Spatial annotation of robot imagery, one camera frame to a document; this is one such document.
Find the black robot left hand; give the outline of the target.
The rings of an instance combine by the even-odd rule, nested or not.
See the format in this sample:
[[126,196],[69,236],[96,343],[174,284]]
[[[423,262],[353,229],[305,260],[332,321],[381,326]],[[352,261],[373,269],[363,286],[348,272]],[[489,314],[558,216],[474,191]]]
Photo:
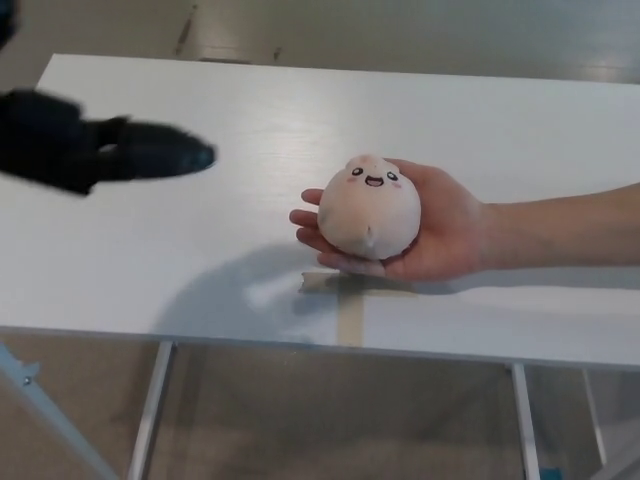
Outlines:
[[190,1],[4,1],[1,4],[1,171],[81,196],[99,182],[196,174],[215,145],[175,124],[87,114],[73,93],[26,75],[57,54],[173,56]]

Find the person's bare hand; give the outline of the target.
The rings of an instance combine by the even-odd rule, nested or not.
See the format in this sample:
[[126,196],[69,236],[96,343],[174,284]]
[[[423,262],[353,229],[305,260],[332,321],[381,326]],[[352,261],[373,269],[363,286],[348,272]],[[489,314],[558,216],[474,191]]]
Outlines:
[[322,237],[317,214],[302,209],[289,213],[289,221],[297,226],[297,240],[319,252],[320,265],[348,274],[419,282],[479,271],[487,206],[442,169],[400,159],[390,162],[414,183],[421,200],[421,229],[409,249],[382,261],[348,256]]

